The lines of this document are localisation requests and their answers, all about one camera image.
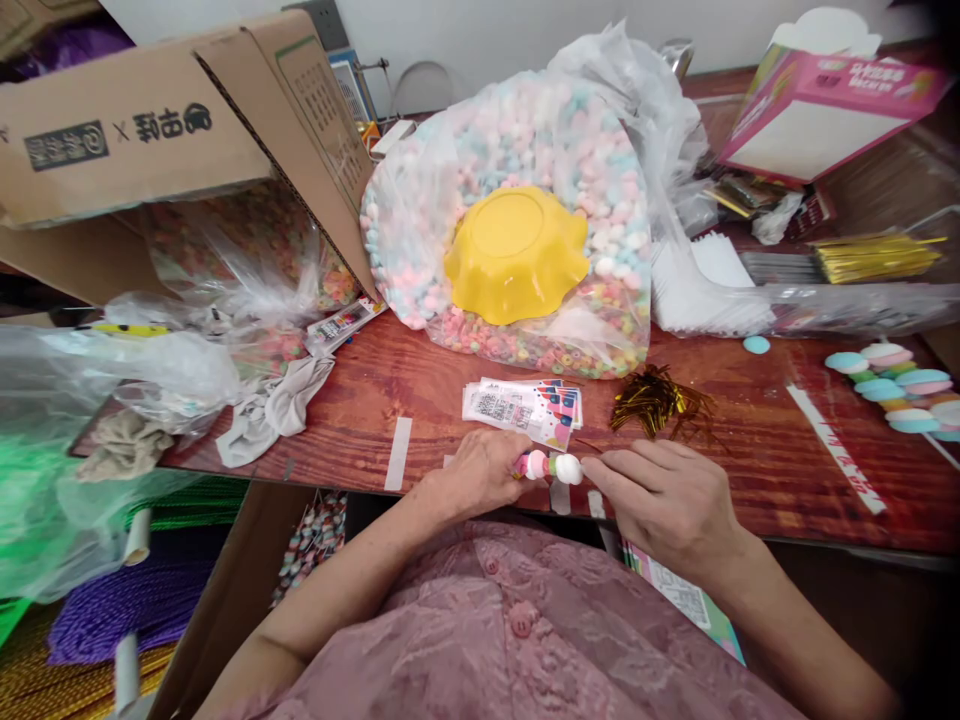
finger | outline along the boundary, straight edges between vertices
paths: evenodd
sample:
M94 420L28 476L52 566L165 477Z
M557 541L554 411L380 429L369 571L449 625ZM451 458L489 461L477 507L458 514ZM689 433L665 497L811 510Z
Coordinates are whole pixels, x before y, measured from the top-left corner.
M689 458L678 455L666 447L661 447L659 441L634 440L630 443L630 449L664 470L679 470L684 463L690 462Z
M518 457L533 447L533 440L529 436L510 430L498 432L493 441L497 453L502 453L504 461L511 466Z
M663 492L670 485L669 471L632 450L612 450L600 456L603 463L650 492Z
M611 503L628 515L648 517L655 508L655 499L646 488L607 467L599 458L584 458L580 463L583 474L607 496Z
M656 445L656 447L663 448L664 450L668 450L672 453L676 453L680 457L685 457L688 460L706 460L707 459L706 457L698 453L693 448L687 447L686 445L681 445L680 443L675 443L673 440L657 440L657 442L654 444Z
M520 494L526 495L532 490L547 490L550 484L546 480L530 480L529 478L520 478Z

purple yarn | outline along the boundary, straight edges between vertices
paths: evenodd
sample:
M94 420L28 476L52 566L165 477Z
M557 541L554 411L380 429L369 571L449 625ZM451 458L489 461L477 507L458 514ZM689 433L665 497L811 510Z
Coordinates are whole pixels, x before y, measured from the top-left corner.
M131 632L137 633L140 651L179 640L229 529L220 525L154 533L144 562L71 592L47 638L49 664L112 660Z

gold tinsel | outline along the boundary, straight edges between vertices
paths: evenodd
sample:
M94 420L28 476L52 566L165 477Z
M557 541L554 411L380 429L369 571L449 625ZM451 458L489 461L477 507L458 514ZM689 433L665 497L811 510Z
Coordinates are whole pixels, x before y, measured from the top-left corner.
M668 365L647 365L642 374L629 375L626 388L614 403L610 428L619 430L630 418L636 418L647 437L653 440L670 418L676 416L671 440L679 438L688 442L701 432L709 441L716 440L710 431L713 400L698 390L675 383L669 370Z
M909 235L858 235L810 243L833 285L878 282L922 275L941 257L927 247L947 238L915 240Z
M35 605L0 653L0 717L102 720L114 709L113 663L48 665L47 635L59 606ZM176 643L140 654L140 692L160 687Z

pink and white strip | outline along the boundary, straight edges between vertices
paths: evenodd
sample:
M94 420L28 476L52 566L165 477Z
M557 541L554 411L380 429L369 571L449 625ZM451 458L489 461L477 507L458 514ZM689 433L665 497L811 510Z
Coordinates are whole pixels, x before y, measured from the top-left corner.
M847 452L843 443L837 438L833 427L823 419L823 415L820 414L820 411L817 410L810 401L810 396L807 395L806 391L791 384L787 385L787 392L790 393L790 396L794 402L797 403L797 406L803 414L807 416L807 420L809 420L813 426L817 437L820 438L827 450L830 451L830 454L837 463L837 467L840 468L840 471L847 478L847 481L863 501L863 504L867 506L867 509L874 515L879 515L886 510L886 503L883 502L877 494L877 491L873 489L870 481L867 480L860 468L857 467L857 464L850 457L850 453Z

yellow plastic bowl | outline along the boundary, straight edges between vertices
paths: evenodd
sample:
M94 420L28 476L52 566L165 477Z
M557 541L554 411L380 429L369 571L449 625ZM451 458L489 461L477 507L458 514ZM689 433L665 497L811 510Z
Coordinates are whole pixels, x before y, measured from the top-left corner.
M543 317L583 280L587 221L540 188L501 188L471 207L444 269L453 302L491 325Z

